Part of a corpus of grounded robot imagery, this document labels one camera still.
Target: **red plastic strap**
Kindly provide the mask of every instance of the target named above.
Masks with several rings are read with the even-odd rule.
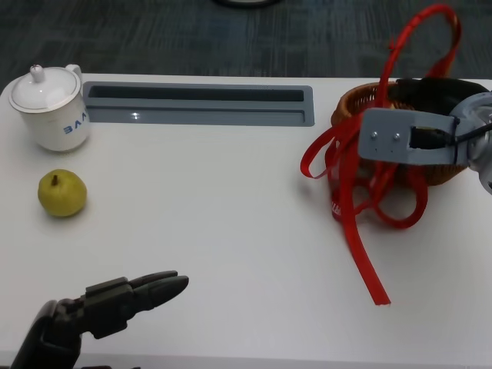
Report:
[[[389,106],[387,101],[387,86],[394,63],[404,47],[411,32],[425,19],[436,14],[444,14],[453,27],[453,42],[448,54],[438,61],[427,76],[444,77],[456,54],[461,37],[461,26],[454,11],[447,5],[432,5],[418,13],[405,27],[396,44],[392,45],[391,55],[384,68],[376,98],[371,106],[385,108]],[[427,205],[427,184],[421,168],[410,167],[407,170],[407,184],[416,194],[417,203],[415,210],[408,218],[394,219],[385,214],[379,207],[381,199],[392,189],[394,174],[397,165],[377,162],[372,178],[358,178],[359,157],[357,155],[357,140],[361,127],[362,112],[346,119],[342,124],[329,128],[306,150],[301,160],[301,172],[309,178],[321,178],[327,175],[331,188],[332,214],[342,223],[348,246],[354,258],[355,264],[361,273],[364,283],[377,305],[389,304],[387,296],[376,271],[362,245],[359,236],[355,216],[366,208],[373,208],[377,216],[395,228],[409,228],[421,218]],[[326,170],[320,175],[312,175],[310,166],[317,154],[327,146],[324,161]],[[335,183],[334,171],[338,170],[339,184]],[[357,207],[352,198],[354,187],[363,187],[367,190],[369,198]]]

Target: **dark carpet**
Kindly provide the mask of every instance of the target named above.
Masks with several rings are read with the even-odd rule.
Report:
[[[464,37],[452,75],[492,75],[492,1],[449,0]],[[391,37],[425,0],[284,0],[260,10],[212,0],[0,0],[0,88],[32,64],[92,73],[377,77]],[[450,32],[431,19],[394,75],[422,76]]]

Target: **wicker basket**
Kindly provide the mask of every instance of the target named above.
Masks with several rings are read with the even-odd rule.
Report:
[[[394,85],[394,82],[390,82],[388,87],[392,85]],[[367,104],[376,97],[377,86],[378,83],[358,86],[343,95],[338,102],[337,109],[331,116],[331,125],[339,125],[340,123],[343,123],[345,119],[364,110]],[[414,110],[410,105],[398,101],[391,101],[391,104],[392,107],[396,109]],[[372,164],[371,161],[364,160],[362,161],[361,166],[364,168],[371,168]],[[466,168],[459,165],[426,165],[425,167],[425,179],[430,186],[442,185]],[[398,170],[397,180],[400,183],[404,183],[405,169],[406,166],[401,165]]]

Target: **white table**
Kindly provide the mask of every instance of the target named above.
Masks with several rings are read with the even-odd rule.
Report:
[[[124,332],[100,341],[87,335],[80,363],[492,365],[492,198],[477,175],[465,171],[432,188],[424,217],[407,231],[362,220],[361,237],[392,300],[377,307],[325,205],[325,181],[299,172],[339,97],[372,80],[85,80],[310,85],[316,125],[96,123],[86,145],[55,155],[31,141],[10,108],[10,84],[0,97],[0,364],[12,360],[45,301],[177,269],[191,279],[182,295],[139,314]],[[77,217],[54,220],[38,203],[38,181],[54,168],[73,170],[88,187],[88,207]]]

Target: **yellow pear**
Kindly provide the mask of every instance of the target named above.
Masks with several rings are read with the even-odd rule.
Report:
[[[39,181],[38,198],[48,214],[69,217],[84,207],[87,188],[75,173],[56,169]]]

